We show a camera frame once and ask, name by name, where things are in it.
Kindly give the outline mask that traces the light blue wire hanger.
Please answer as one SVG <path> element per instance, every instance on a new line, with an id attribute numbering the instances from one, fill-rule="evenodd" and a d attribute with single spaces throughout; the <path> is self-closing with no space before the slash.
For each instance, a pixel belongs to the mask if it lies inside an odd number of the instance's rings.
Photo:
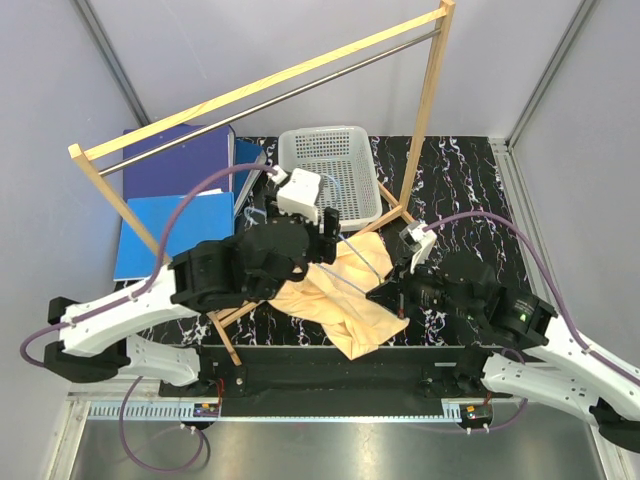
<path id="1" fill-rule="evenodd" d="M 321 176 L 323 181 L 329 183 L 329 187 L 321 187 L 321 193 L 328 190 L 330 206 L 337 207 L 339 197 L 344 194 L 341 182 L 329 174 Z M 242 209 L 242 216 L 246 227 L 266 223 L 266 206 L 258 208 L 246 205 Z M 348 238 L 340 234 L 336 260 L 331 265 L 323 264 L 318 268 L 349 285 L 349 289 L 364 295 L 368 289 L 382 284 L 392 269 L 392 261 L 383 240 L 375 232 Z"/>

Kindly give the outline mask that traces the beige t shirt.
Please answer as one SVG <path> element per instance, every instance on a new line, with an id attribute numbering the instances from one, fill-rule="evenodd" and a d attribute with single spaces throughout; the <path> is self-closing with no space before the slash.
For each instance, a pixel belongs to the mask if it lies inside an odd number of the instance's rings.
<path id="1" fill-rule="evenodd" d="M 331 343 L 350 360 L 377 350 L 409 325 L 407 319 L 365 298 L 374 287 L 363 295 L 318 268 L 321 266 L 311 264 L 302 281 L 286 282 L 269 304 L 321 325 Z"/>

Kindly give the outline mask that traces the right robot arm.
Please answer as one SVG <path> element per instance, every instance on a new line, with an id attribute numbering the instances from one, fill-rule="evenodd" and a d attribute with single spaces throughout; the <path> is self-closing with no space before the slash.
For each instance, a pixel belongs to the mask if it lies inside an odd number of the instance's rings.
<path id="1" fill-rule="evenodd" d="M 621 361 L 608 368 L 572 338 L 546 301 L 498 282 L 494 269 L 472 254 L 455 253 L 438 269 L 398 263 L 384 282 L 367 292 L 369 301 L 399 317 L 435 309 L 475 323 L 491 344 L 535 357 L 544 371 L 468 347 L 454 371 L 466 396 L 486 389 L 515 395 L 564 411 L 598 429 L 609 442 L 639 450 L 639 370 Z"/>

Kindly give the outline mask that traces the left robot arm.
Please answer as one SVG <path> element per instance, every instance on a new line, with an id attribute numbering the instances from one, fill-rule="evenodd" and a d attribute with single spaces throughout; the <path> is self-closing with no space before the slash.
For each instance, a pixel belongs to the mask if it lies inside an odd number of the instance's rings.
<path id="1" fill-rule="evenodd" d="M 313 223 L 271 198 L 265 223 L 203 241 L 176 255 L 155 277 L 92 302 L 54 298 L 49 322 L 60 334 L 45 347 L 44 367 L 74 383 L 129 374 L 206 395 L 216 382 L 210 362 L 194 348 L 154 343 L 140 331 L 274 299 L 286 282 L 302 281 L 310 264 L 335 261 L 339 231 L 340 213 L 333 207 Z"/>

